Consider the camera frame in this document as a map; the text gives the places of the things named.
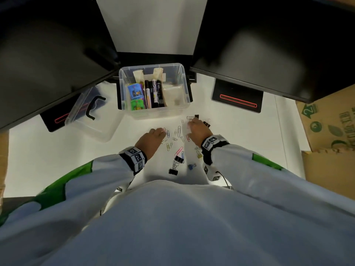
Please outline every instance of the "white table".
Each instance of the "white table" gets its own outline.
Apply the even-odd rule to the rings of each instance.
[[[229,142],[252,149],[285,168],[291,167],[291,171],[302,177],[299,138],[297,133],[290,136],[289,131],[293,128],[287,123],[290,115],[295,116],[294,101],[264,93],[262,110],[257,114],[212,101],[214,80],[198,74],[198,83],[191,85],[194,101],[182,116],[154,120],[134,120],[125,116],[113,138],[105,144],[70,127],[50,133],[40,116],[12,128],[4,196],[34,196],[74,168],[134,145],[150,128],[175,127],[181,119],[186,121],[186,116],[195,114],[202,120],[211,119],[214,134],[222,134]],[[164,153],[166,146],[162,145],[156,156],[164,156]]]

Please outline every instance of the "black handle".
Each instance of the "black handle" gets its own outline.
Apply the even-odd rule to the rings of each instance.
[[[89,103],[88,108],[86,109],[85,115],[86,115],[88,118],[91,118],[92,120],[95,120],[95,117],[93,117],[93,116],[90,115],[90,111],[91,111],[91,109],[92,109],[92,107],[93,107],[93,105],[94,105],[94,103],[96,102],[97,99],[100,99],[100,100],[103,100],[103,101],[106,100],[105,97],[102,97],[102,96],[100,96],[100,95],[97,95],[97,96],[95,96],[95,98],[93,98],[92,101]]]

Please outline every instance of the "clear plastic lid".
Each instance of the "clear plastic lid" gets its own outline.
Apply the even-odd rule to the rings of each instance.
[[[123,115],[117,106],[116,84],[104,81],[79,96],[65,125],[105,143],[112,138]]]

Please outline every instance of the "white wall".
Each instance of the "white wall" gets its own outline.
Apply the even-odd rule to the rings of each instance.
[[[97,0],[117,51],[192,55],[207,0]]]

